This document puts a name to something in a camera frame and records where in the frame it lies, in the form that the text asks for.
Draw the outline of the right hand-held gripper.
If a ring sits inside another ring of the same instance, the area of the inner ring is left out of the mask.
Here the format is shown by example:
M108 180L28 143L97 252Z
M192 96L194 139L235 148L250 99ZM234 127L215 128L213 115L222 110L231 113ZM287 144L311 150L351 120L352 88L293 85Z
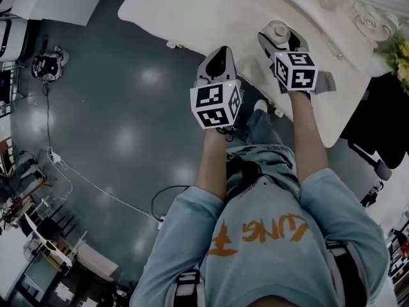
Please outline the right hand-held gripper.
M258 42L267 58L274 59L275 76L288 91L315 89L318 67L308 53L307 41L296 31L290 31L289 51L276 52L277 47L262 32L258 33Z

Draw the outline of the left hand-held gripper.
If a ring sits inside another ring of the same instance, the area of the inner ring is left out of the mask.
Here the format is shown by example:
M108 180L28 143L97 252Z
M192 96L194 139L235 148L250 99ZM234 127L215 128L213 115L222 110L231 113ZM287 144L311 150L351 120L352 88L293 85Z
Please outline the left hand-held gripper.
M235 77L233 52L226 45L211 52L197 68L197 79L222 81ZM241 82L234 79L190 89L190 108L202 129L234 125L242 105L240 86Z

